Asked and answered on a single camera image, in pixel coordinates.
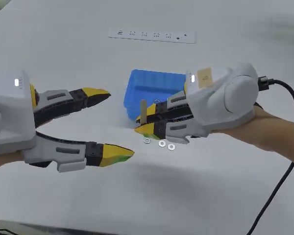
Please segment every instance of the yellow fingertip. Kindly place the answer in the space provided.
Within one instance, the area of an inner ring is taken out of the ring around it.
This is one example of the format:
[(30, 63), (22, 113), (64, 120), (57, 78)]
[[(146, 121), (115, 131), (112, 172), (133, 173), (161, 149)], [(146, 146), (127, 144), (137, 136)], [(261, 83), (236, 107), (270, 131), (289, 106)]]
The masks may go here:
[(99, 166), (104, 167), (119, 162), (125, 162), (133, 155), (134, 152), (130, 149), (112, 144), (104, 144), (102, 160)]
[(153, 115), (156, 113), (156, 104), (152, 104), (147, 108), (147, 116)]
[(31, 94), (31, 103), (33, 106), (33, 109), (36, 108), (37, 103), (36, 103), (36, 94), (35, 94), (35, 87), (30, 84), (30, 94)]
[(154, 123), (145, 124), (135, 128), (135, 132), (142, 135), (152, 135), (153, 134)]
[(186, 94), (187, 93), (187, 84), (186, 84), (186, 82), (184, 83), (184, 94)]
[(103, 89), (95, 89), (90, 87), (84, 87), (82, 88), (82, 90), (88, 97), (97, 95), (97, 94), (110, 94), (108, 91), (105, 91)]

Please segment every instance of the led light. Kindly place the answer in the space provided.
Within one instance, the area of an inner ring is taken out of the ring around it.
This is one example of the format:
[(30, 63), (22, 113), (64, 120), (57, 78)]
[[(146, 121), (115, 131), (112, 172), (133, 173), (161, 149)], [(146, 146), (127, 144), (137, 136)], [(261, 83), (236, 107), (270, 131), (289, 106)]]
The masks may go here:
[(16, 87), (19, 86), (19, 80), (17, 78), (14, 79), (14, 86), (16, 86)]

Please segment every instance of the black cable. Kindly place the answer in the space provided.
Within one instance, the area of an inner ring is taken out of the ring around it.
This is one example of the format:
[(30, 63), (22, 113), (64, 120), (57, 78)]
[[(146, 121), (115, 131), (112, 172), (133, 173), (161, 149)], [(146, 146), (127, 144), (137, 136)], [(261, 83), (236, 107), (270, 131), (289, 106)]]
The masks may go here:
[[(274, 80), (274, 79), (269, 79), (268, 80), (269, 85), (273, 85), (273, 84), (278, 84), (281, 85), (282, 87), (286, 88), (290, 94), (293, 97), (294, 100), (294, 90), (292, 89), (292, 87), (290, 87), (288, 84), (286, 84), (285, 82), (282, 82), (280, 80)], [(279, 189), (281, 188), (282, 184), (284, 183), (284, 181), (287, 179), (287, 177), (289, 176), (289, 174), (291, 173), (291, 171), (294, 168), (294, 163), (291, 163), (289, 168), (287, 169), (287, 171), (284, 173), (284, 175), (282, 176), (282, 178), (280, 179), (280, 181), (278, 182), (278, 184), (275, 186), (273, 192), (271, 193), (270, 197), (268, 198), (267, 202), (265, 203), (265, 205), (262, 207), (262, 209), (260, 210), (259, 214), (257, 215), (254, 223), (252, 224), (250, 230), (248, 231), (248, 233), (246, 235), (251, 235), (259, 220), (261, 219), (261, 217), (263, 216), (264, 212), (266, 211), (266, 209), (268, 208), (268, 206), (270, 205), (270, 203), (272, 202), (273, 198), (275, 197), (276, 193), (279, 191)]]

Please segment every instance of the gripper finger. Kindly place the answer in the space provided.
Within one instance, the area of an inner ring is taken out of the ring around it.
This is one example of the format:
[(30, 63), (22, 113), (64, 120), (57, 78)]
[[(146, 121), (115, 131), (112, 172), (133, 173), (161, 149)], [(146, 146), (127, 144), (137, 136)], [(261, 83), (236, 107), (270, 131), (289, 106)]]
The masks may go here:
[(47, 167), (55, 161), (59, 172), (82, 170), (87, 165), (108, 166), (124, 162), (134, 154), (117, 145), (62, 140), (39, 132), (36, 142), (34, 148), (23, 150), (24, 161), (38, 167)]
[(33, 90), (32, 86), (32, 103), (36, 128), (52, 119), (92, 107), (111, 95), (105, 90), (94, 88), (82, 88), (70, 92), (67, 90), (52, 90), (41, 94)]

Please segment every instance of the sticker label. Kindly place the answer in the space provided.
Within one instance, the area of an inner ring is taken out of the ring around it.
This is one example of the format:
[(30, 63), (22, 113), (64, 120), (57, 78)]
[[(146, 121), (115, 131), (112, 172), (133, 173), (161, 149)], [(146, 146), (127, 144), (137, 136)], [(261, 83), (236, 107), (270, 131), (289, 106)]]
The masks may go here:
[(211, 68), (198, 70), (197, 78), (199, 88), (211, 87), (214, 84), (214, 81), (212, 80)]

